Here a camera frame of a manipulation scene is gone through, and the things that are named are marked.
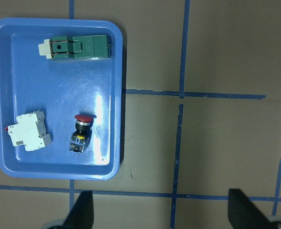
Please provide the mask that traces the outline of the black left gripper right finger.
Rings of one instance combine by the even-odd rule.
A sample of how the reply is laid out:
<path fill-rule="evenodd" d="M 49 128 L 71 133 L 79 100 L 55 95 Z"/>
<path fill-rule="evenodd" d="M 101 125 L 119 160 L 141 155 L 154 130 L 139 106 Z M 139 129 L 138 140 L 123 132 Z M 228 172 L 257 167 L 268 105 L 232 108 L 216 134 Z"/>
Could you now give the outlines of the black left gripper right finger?
<path fill-rule="evenodd" d="M 237 188 L 228 192 L 228 219 L 234 229 L 271 229 L 270 221 Z"/>

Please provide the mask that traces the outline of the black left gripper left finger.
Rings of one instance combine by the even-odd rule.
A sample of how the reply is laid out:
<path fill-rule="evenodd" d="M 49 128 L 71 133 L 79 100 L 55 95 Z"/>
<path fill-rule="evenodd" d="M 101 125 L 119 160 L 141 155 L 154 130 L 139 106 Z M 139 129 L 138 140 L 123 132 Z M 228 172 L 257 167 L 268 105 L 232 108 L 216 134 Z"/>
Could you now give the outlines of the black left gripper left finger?
<path fill-rule="evenodd" d="M 63 223 L 65 229 L 91 229 L 94 224 L 92 191 L 82 191 Z"/>

